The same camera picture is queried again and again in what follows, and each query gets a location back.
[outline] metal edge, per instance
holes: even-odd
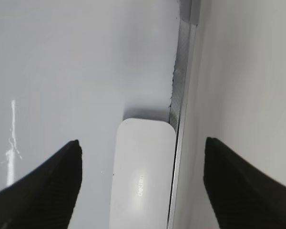
[[[186,114],[187,99],[189,92],[189,83],[191,78],[191,65],[193,61],[196,27],[197,27],[196,25],[191,25],[182,20],[180,21],[180,30],[179,30],[174,82],[173,82],[172,107],[170,113],[170,123],[177,132],[177,139],[176,139],[169,214],[167,222],[168,229],[174,228],[174,216],[175,216],[175,207],[177,200],[177,188],[178,188],[179,169],[181,162],[182,143],[184,136],[185,114]]]

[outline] white plastic casing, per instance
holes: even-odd
[[[111,229],[167,227],[175,141],[175,131],[166,122],[122,122],[116,138]]]

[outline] white rectangular device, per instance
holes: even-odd
[[[110,229],[166,229],[175,141],[175,131],[166,122],[122,122],[116,138]]]

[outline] white surface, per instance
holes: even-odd
[[[166,229],[176,134],[166,122],[127,119],[116,139],[110,229]]]
[[[286,0],[202,1],[185,127],[193,177],[176,229],[218,229],[203,185],[207,136],[286,185]]]
[[[16,181],[79,139],[70,229],[108,229],[116,130],[168,120],[178,15],[177,0],[0,0],[0,189],[11,148]]]

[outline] white wall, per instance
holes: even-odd
[[[217,229],[203,185],[207,136],[286,185],[286,0],[203,0],[190,88],[182,163],[193,177],[176,228]]]
[[[0,0],[0,189],[79,139],[70,228],[109,228],[117,127],[168,120],[178,28],[177,0]]]

